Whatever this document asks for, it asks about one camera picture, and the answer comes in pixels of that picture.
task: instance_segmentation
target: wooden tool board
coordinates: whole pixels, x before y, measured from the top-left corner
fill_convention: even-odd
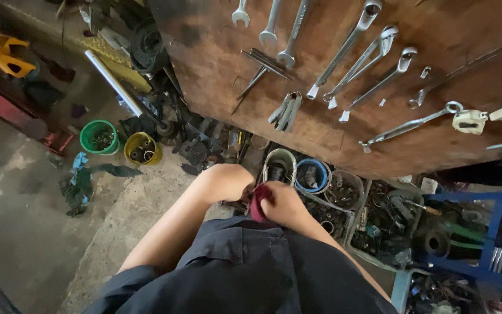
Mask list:
[[[485,147],[502,143],[502,121],[488,121],[482,135],[452,127],[452,115],[371,146],[366,154],[358,141],[422,118],[455,100],[465,109],[493,112],[502,108],[502,55],[429,92],[422,107],[411,110],[406,102],[428,80],[419,76],[425,66],[431,75],[450,73],[469,61],[502,46],[502,1],[498,0],[386,0],[367,32],[346,54],[321,87],[315,101],[305,100],[291,133],[277,132],[267,118],[288,92],[305,98],[358,22],[363,0],[313,0],[297,37],[296,65],[290,82],[267,73],[231,115],[237,95],[246,88],[259,65],[240,53],[252,47],[268,55],[286,47],[299,0],[282,0],[275,28],[276,44],[262,47],[258,35],[267,25],[271,0],[248,0],[249,28],[235,26],[235,0],[177,0],[149,2],[166,43],[189,108],[366,178],[388,178],[460,167],[502,158],[502,149]],[[390,53],[337,95],[339,106],[327,109],[324,93],[337,85],[383,27],[396,25],[399,34]],[[342,111],[366,88],[397,63],[404,47],[415,46],[418,55],[408,71],[352,110],[341,124]],[[383,107],[380,101],[385,98]]]

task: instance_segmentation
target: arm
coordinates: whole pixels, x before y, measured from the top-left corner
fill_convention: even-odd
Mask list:
[[[240,165],[218,164],[199,174],[129,253],[119,272],[139,265],[152,265],[162,273],[173,270],[193,243],[209,207],[224,199],[240,199],[253,182]]]
[[[387,301],[390,298],[381,286],[373,279],[373,277],[353,259],[353,257],[340,246],[326,230],[315,220],[305,205],[301,202],[300,197],[297,195],[296,190],[287,184],[281,182],[266,182],[268,188],[271,189],[274,203],[263,199],[261,201],[261,208],[264,214],[270,220],[286,226],[293,231],[317,241],[324,242],[330,246],[337,248],[340,252],[344,253],[354,265],[359,269],[363,277],[369,282]]]

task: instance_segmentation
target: yellow bucket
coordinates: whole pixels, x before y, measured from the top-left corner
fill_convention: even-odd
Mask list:
[[[155,147],[154,155],[150,158],[150,160],[145,161],[144,163],[140,163],[131,159],[131,153],[137,147],[142,146],[145,142],[149,141],[153,143]],[[158,143],[145,132],[137,132],[131,135],[129,139],[127,139],[127,142],[125,142],[125,146],[123,147],[123,155],[125,155],[125,158],[127,158],[127,160],[136,165],[156,165],[162,160],[162,148],[160,148],[160,146],[158,146]]]

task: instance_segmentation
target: dark rag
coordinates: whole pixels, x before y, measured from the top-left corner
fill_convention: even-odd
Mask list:
[[[256,222],[273,224],[273,222],[264,215],[263,209],[261,208],[261,201],[265,198],[269,202],[273,202],[272,191],[264,183],[261,183],[253,191],[253,198],[251,199],[251,205],[249,206],[251,219]]]

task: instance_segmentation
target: combination wrench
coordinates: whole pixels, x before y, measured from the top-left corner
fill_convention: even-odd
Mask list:
[[[367,68],[369,68],[371,65],[375,64],[377,61],[379,61],[382,57],[386,56],[387,53],[390,51],[390,47],[392,46],[392,42],[394,39],[394,36],[398,34],[398,27],[396,26],[386,26],[383,29],[383,32],[379,37],[367,47],[365,52],[359,57],[359,59],[356,61],[356,63],[350,68],[348,73],[344,75],[342,80],[336,85],[334,89],[332,89],[331,92],[328,92],[323,95],[323,100],[325,102],[329,103],[329,109],[334,109],[336,106],[338,106],[336,102],[336,94],[340,93],[342,89],[351,81],[353,81],[356,77],[358,77],[361,73],[363,73]],[[359,67],[362,66],[365,61],[369,58],[369,56],[375,52],[375,50],[379,48],[379,55],[373,58],[373,60],[369,63],[366,64],[365,67],[361,68],[359,70]]]
[[[423,104],[423,101],[425,100],[425,97],[427,96],[427,93],[429,91],[431,91],[432,89],[438,87],[438,86],[441,86],[443,85],[444,83],[450,81],[451,79],[463,74],[464,72],[470,70],[470,69],[473,69],[473,68],[476,68],[478,67],[479,65],[487,62],[487,61],[490,61],[492,60],[493,58],[499,56],[502,54],[502,47],[499,47],[495,50],[492,50],[486,54],[484,54],[483,56],[480,56],[479,58],[475,59],[474,61],[471,61],[469,63],[467,63],[466,65],[464,65],[463,67],[460,67],[452,72],[450,72],[449,74],[445,75],[445,76],[441,76],[441,77],[437,77],[433,80],[431,80],[428,85],[426,87],[424,87],[423,89],[421,89],[417,96],[415,98],[412,98],[410,99],[406,105],[408,106],[408,108],[410,109],[417,109],[419,108],[422,104]]]
[[[273,0],[272,8],[270,9],[270,16],[268,17],[267,28],[264,29],[259,34],[259,41],[261,45],[264,47],[264,44],[267,40],[277,42],[278,38],[276,37],[275,26],[276,26],[276,18],[278,17],[278,11],[280,11],[280,4],[282,0]]]
[[[384,132],[384,133],[377,135],[376,137],[374,137],[373,139],[371,139],[365,143],[360,141],[359,144],[361,144],[361,146],[363,146],[364,152],[371,153],[371,149],[369,148],[369,146],[371,146],[373,143],[382,142],[384,140],[391,139],[395,136],[406,133],[408,131],[412,131],[413,129],[422,126],[424,123],[431,121],[435,118],[439,118],[441,116],[444,116],[447,113],[452,113],[454,115],[457,115],[462,110],[464,110],[464,106],[461,103],[456,102],[456,101],[450,101],[445,105],[444,109],[441,111],[438,111],[438,112],[436,112],[432,115],[429,115],[425,118],[419,118],[419,119],[408,121],[405,124],[397,126],[392,130],[389,130],[387,132]]]
[[[381,89],[385,85],[387,85],[389,82],[394,80],[396,77],[402,75],[404,72],[408,70],[408,67],[410,66],[410,63],[412,62],[412,59],[414,56],[418,53],[418,50],[415,47],[406,47],[402,50],[400,59],[398,60],[398,64],[396,64],[394,67],[390,68],[386,74],[383,75],[383,78],[375,84],[372,88],[370,88],[365,94],[359,96],[354,100],[354,102],[348,106],[342,113],[342,116],[338,121],[340,122],[348,122],[350,119],[350,111],[352,110],[353,107],[359,106],[363,100],[365,100],[368,96],[372,95],[375,93],[378,89]]]
[[[363,11],[361,13],[361,16],[359,17],[358,24],[356,25],[350,36],[348,36],[346,41],[344,41],[336,55],[332,58],[329,65],[324,69],[323,73],[321,73],[321,75],[317,78],[317,81],[315,82],[313,87],[311,87],[311,89],[307,93],[307,97],[309,99],[315,99],[315,97],[317,97],[319,87],[326,84],[326,81],[329,79],[334,69],[336,69],[336,66],[338,65],[340,60],[354,45],[359,36],[363,34],[363,32],[367,30],[367,28],[369,28],[382,8],[383,4],[380,0],[366,0],[365,4],[363,5]]]
[[[293,23],[292,33],[290,34],[286,49],[280,51],[276,56],[276,61],[283,63],[287,68],[293,67],[296,64],[296,59],[293,57],[293,47],[296,44],[297,33],[300,31],[303,18],[309,8],[311,0],[301,0],[300,8],[297,10],[296,21]]]
[[[245,27],[249,26],[249,15],[245,10],[247,6],[247,0],[239,0],[239,7],[232,13],[232,21],[235,24],[235,27],[238,26],[238,21],[243,21],[245,23]]]

